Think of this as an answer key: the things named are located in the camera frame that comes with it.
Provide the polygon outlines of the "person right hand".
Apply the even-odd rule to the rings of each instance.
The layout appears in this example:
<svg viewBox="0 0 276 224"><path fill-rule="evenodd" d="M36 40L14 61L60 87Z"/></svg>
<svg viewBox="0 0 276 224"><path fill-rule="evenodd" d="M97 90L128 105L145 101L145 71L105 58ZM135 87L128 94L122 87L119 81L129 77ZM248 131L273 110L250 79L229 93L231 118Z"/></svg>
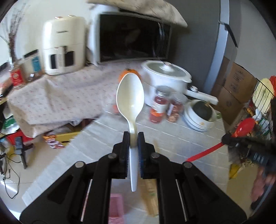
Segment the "person right hand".
<svg viewBox="0 0 276 224"><path fill-rule="evenodd" d="M251 191L251 205L250 208L255 210L261 200L264 198L268 187L275 183L275 172L266 174L264 167L259 167L257 170L257 176L253 183Z"/></svg>

